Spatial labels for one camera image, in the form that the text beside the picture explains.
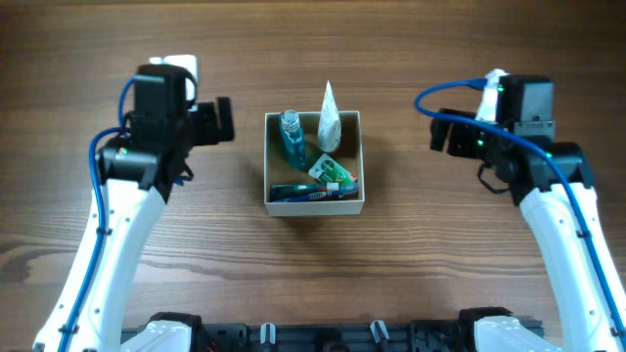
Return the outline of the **blue mouthwash bottle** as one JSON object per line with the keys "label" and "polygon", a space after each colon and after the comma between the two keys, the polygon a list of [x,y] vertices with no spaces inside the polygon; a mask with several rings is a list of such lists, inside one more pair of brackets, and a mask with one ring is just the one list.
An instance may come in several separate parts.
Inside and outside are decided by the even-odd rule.
{"label": "blue mouthwash bottle", "polygon": [[295,110],[285,110],[280,115],[280,132],[289,164],[298,169],[306,169],[304,131],[299,114]]}

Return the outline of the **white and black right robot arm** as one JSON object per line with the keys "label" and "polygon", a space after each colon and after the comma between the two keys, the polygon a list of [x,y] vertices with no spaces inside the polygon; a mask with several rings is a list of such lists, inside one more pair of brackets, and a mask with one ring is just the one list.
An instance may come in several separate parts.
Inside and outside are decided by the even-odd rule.
{"label": "white and black right robot arm", "polygon": [[556,141],[554,84],[495,69],[423,91],[430,147],[481,160],[505,183],[537,242],[567,351],[625,348],[625,289],[606,244],[590,166],[580,146]]}

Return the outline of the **white lotion tube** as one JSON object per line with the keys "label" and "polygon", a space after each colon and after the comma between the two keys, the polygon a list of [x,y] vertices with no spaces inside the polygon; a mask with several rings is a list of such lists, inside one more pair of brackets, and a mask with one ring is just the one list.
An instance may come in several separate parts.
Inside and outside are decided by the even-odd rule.
{"label": "white lotion tube", "polygon": [[327,154],[337,150],[341,139],[341,121],[331,82],[326,84],[326,90],[320,111],[318,124],[318,147]]}

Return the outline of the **green toothpaste tube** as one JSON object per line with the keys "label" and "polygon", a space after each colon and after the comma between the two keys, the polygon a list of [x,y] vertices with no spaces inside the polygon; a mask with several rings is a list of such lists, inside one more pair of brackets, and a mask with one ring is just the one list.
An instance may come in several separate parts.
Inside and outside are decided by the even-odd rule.
{"label": "green toothpaste tube", "polygon": [[311,193],[338,190],[339,183],[272,185],[270,189],[270,200],[278,201],[285,198],[306,196]]}

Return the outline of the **blue and white toothbrush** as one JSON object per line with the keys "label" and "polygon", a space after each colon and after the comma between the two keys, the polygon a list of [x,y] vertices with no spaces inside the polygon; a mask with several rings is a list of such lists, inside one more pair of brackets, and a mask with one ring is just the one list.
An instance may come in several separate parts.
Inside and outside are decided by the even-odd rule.
{"label": "blue and white toothbrush", "polygon": [[311,193],[306,196],[301,196],[301,197],[296,197],[296,198],[285,198],[285,199],[273,201],[273,202],[303,202],[303,201],[322,200],[322,199],[327,199],[327,198],[343,198],[345,196],[355,195],[358,192],[359,192],[359,187],[356,185],[352,185],[352,186],[339,185],[338,191]]}

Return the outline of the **green soap box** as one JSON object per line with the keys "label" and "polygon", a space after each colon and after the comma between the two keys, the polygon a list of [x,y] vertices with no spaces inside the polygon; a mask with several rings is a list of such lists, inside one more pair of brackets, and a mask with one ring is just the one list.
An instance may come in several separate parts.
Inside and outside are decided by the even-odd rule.
{"label": "green soap box", "polygon": [[308,175],[322,183],[350,185],[357,177],[327,154],[322,154],[308,170]]}

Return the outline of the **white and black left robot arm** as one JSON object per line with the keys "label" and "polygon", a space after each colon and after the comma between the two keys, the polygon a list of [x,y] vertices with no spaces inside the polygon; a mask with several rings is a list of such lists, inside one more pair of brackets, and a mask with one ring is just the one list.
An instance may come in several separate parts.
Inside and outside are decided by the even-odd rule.
{"label": "white and black left robot arm", "polygon": [[35,351],[207,351],[201,317],[158,313],[128,339],[125,304],[141,253],[172,189],[194,178],[192,148],[234,139],[231,101],[198,100],[193,55],[153,57],[123,88],[133,110],[117,107],[117,125],[89,146],[89,219],[66,283],[36,335]]}

